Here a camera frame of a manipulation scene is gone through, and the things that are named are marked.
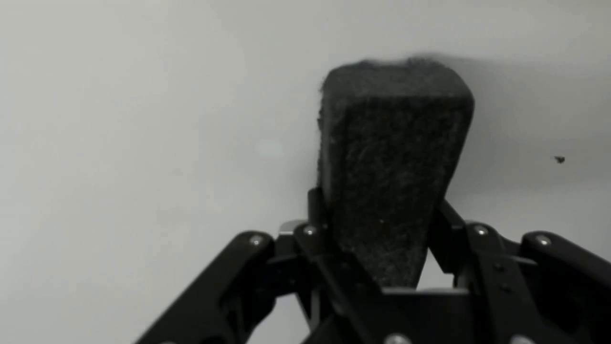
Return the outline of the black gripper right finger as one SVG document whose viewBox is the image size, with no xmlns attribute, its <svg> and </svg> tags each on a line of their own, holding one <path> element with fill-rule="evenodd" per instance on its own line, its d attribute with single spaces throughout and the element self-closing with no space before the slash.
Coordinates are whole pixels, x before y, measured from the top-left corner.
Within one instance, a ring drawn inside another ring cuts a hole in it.
<svg viewBox="0 0 611 344">
<path fill-rule="evenodd" d="M 519 241 L 443 202 L 427 246 L 471 302 L 481 344 L 611 344 L 611 262 L 551 231 Z"/>
</svg>

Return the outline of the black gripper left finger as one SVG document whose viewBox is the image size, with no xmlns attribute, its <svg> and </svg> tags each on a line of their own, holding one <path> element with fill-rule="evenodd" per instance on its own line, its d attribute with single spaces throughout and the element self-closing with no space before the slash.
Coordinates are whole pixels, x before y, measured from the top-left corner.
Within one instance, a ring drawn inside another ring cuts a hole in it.
<svg viewBox="0 0 611 344">
<path fill-rule="evenodd" d="M 355 344 L 297 246 L 299 227 L 290 223 L 278 237 L 254 229 L 234 235 L 133 344 L 248 344 L 286 294 L 297 298 L 309 327 L 299 344 Z"/>
</svg>

